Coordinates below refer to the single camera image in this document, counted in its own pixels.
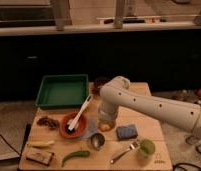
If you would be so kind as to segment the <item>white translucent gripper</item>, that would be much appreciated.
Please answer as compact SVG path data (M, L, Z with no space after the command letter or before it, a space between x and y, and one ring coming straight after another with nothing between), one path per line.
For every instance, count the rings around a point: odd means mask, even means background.
M98 108L98 127L100 123L113 123L115 127L117 116L118 106L102 100Z

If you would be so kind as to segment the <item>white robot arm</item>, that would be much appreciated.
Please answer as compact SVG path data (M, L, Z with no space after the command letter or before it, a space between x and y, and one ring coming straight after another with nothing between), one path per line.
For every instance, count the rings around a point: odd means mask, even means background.
M113 78L101 87L101 103L98 109L101 121L114 122L118 109L125 107L190 132L201 139L201 105L140 95L130 91L129 87L130 80L122 76Z

